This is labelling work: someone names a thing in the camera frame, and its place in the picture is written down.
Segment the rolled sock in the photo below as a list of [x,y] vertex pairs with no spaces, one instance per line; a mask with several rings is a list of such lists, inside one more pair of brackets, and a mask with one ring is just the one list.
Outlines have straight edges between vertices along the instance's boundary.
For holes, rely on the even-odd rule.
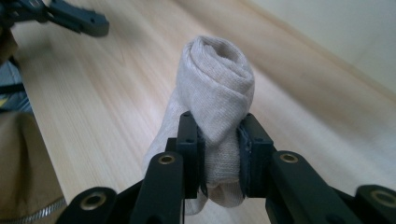
[[[254,76],[245,55],[231,42],[198,36],[182,52],[177,86],[166,108],[163,124],[144,159],[164,152],[166,141],[177,137],[179,117],[190,110],[205,138],[205,177],[209,198],[233,207],[243,201],[239,188],[239,149],[236,128],[248,113]],[[186,214],[199,213],[207,198],[186,201]]]

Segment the black plastic bracket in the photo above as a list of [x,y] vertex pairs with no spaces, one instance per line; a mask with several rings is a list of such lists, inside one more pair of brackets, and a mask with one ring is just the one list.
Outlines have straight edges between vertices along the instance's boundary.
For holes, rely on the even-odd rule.
[[239,184],[244,196],[265,198],[274,142],[252,114],[238,128],[241,168]]
[[186,199],[196,199],[198,188],[207,197],[205,182],[205,140],[190,111],[180,116],[177,153],[183,156]]
[[10,28],[19,21],[52,21],[77,33],[91,36],[108,34],[109,22],[93,10],[74,7],[64,0],[0,0],[0,26]]
[[361,223],[336,192],[299,154],[290,151],[274,153],[271,177],[294,223]]
[[183,157],[178,153],[151,159],[129,223],[184,223]]

